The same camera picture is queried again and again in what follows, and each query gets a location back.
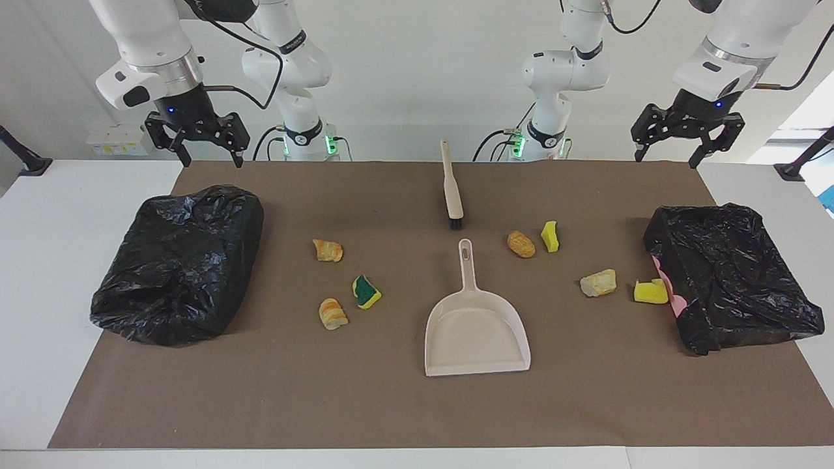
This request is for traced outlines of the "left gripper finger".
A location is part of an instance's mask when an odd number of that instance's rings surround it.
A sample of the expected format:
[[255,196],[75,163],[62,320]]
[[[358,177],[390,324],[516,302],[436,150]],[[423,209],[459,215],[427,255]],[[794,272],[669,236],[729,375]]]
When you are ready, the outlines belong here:
[[643,161],[650,145],[671,137],[680,137],[682,113],[675,107],[661,109],[655,104],[647,104],[631,126],[631,138],[635,144],[635,161]]
[[[721,128],[721,133],[712,139],[710,131],[718,127]],[[690,157],[690,168],[696,169],[705,158],[711,157],[715,152],[726,152],[732,148],[744,127],[745,120],[738,112],[729,113],[715,122],[698,122],[696,136],[701,143]]]

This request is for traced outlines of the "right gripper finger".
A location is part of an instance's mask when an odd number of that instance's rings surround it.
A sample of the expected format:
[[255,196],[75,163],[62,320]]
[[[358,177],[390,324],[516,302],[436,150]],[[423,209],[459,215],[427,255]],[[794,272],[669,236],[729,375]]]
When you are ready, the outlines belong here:
[[192,162],[190,152],[185,148],[187,131],[184,128],[176,128],[175,135],[171,137],[167,133],[169,123],[163,119],[159,112],[150,112],[144,120],[144,128],[148,132],[152,143],[157,149],[167,150],[178,157],[184,168],[188,168]]
[[242,155],[250,145],[251,137],[241,116],[236,112],[228,113],[226,116],[215,116],[209,120],[207,132],[209,142],[229,152],[235,167],[242,168]]

